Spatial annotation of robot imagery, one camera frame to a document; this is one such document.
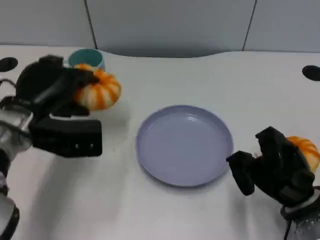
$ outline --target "wall seam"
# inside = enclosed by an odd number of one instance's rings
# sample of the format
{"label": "wall seam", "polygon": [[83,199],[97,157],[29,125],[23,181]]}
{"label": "wall seam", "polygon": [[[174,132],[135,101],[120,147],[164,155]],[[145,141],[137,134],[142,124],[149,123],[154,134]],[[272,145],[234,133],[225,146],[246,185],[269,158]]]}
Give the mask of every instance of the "wall seam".
{"label": "wall seam", "polygon": [[257,1],[258,1],[258,0],[255,0],[255,1],[254,1],[253,10],[252,10],[251,18],[250,18],[250,21],[249,21],[248,30],[246,31],[246,35],[245,35],[245,38],[244,38],[244,43],[243,43],[243,46],[242,46],[242,51],[244,51],[244,50],[245,50],[245,47],[246,47],[248,35],[249,35],[249,32],[250,32],[251,23],[252,23],[252,20],[253,20],[253,18],[254,18],[254,14],[255,14],[255,11],[256,11]]}
{"label": "wall seam", "polygon": [[95,32],[94,32],[94,27],[92,25],[92,21],[91,21],[91,17],[90,17],[88,3],[87,3],[87,0],[83,0],[83,1],[84,1],[84,7],[85,7],[85,11],[86,11],[86,17],[88,18],[88,21],[89,21],[89,26],[90,26],[90,31],[91,31],[93,43],[94,43],[94,48],[98,49],[97,40],[96,40],[96,36],[95,36]]}

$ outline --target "pumpkin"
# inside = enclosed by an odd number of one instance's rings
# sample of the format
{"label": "pumpkin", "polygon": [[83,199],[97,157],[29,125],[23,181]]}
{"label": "pumpkin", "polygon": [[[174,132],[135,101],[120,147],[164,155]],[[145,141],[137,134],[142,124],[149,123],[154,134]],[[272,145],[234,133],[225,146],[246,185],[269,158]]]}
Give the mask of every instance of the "pumpkin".
{"label": "pumpkin", "polygon": [[93,75],[99,79],[99,82],[88,84],[75,93],[74,100],[77,104],[90,111],[96,111],[108,109],[118,101],[121,85],[114,75],[85,63],[78,64],[75,68],[92,71]]}
{"label": "pumpkin", "polygon": [[289,136],[286,139],[300,149],[309,164],[310,170],[314,173],[320,162],[320,153],[317,147],[310,140],[303,137]]}

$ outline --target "black dot on table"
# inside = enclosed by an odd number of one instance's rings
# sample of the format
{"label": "black dot on table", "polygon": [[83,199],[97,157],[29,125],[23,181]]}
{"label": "black dot on table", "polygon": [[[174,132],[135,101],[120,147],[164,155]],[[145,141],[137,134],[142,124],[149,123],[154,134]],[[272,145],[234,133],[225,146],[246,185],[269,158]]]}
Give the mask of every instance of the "black dot on table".
{"label": "black dot on table", "polygon": [[318,66],[305,66],[302,69],[302,74],[312,81],[320,81],[320,67]]}
{"label": "black dot on table", "polygon": [[0,72],[8,72],[18,65],[18,60],[15,57],[5,57],[0,59]]}

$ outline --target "plate rim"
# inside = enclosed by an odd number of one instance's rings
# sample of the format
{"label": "plate rim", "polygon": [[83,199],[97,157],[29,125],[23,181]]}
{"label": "plate rim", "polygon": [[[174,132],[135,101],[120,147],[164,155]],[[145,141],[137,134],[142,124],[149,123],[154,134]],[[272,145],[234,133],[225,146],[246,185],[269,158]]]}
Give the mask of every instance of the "plate rim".
{"label": "plate rim", "polygon": [[212,178],[211,180],[209,181],[205,181],[205,182],[202,182],[202,183],[197,183],[197,184],[176,184],[176,183],[171,183],[171,182],[167,182],[163,179],[160,179],[159,177],[156,177],[154,176],[153,174],[151,174],[150,170],[142,164],[142,161],[141,161],[141,154],[140,154],[140,151],[138,150],[139,149],[139,138],[141,137],[142,135],[142,132],[144,131],[145,132],[145,127],[144,126],[148,126],[147,123],[148,121],[154,116],[154,115],[157,115],[161,112],[164,112],[164,111],[167,111],[169,109],[174,109],[174,108],[191,108],[191,109],[198,109],[198,110],[201,110],[201,111],[204,111],[204,112],[207,112],[208,114],[212,115],[213,117],[217,118],[221,123],[222,125],[224,126],[224,128],[226,129],[229,137],[230,137],[230,143],[231,143],[231,149],[230,149],[230,155],[234,152],[234,139],[233,139],[233,136],[231,134],[231,131],[229,130],[228,126],[226,125],[226,123],[218,116],[216,115],[215,113],[205,109],[205,108],[202,108],[202,107],[198,107],[198,106],[193,106],[193,105],[187,105],[187,104],[179,104],[179,105],[170,105],[170,106],[166,106],[166,107],[163,107],[159,110],[156,110],[155,112],[151,113],[150,115],[148,115],[147,118],[145,118],[140,127],[138,128],[138,131],[137,131],[137,134],[136,134],[136,137],[135,137],[135,152],[136,152],[136,157],[137,157],[137,161],[139,163],[139,165],[142,167],[142,169],[148,174],[150,175],[152,178],[164,183],[164,184],[167,184],[169,186],[174,186],[174,187],[182,187],[182,188],[190,188],[190,187],[198,187],[198,186],[202,186],[202,185],[206,185],[206,184],[209,184],[211,182],[213,182],[214,180],[218,179],[221,175],[223,175],[223,173],[225,173],[228,169],[228,163],[227,161],[225,161],[225,164],[221,167],[219,173],[214,177]]}

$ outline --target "gray wall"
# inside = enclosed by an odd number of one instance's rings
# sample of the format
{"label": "gray wall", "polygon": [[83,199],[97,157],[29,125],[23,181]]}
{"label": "gray wall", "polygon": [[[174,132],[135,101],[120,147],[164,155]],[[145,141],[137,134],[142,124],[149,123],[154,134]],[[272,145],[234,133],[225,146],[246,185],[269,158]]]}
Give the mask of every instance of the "gray wall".
{"label": "gray wall", "polygon": [[257,0],[244,50],[320,52],[320,0]]}
{"label": "gray wall", "polygon": [[185,57],[240,51],[255,0],[87,0],[99,49]]}
{"label": "gray wall", "polygon": [[1,0],[0,44],[97,43],[152,57],[320,52],[319,10],[320,0]]}
{"label": "gray wall", "polygon": [[95,47],[83,0],[0,0],[0,44]]}

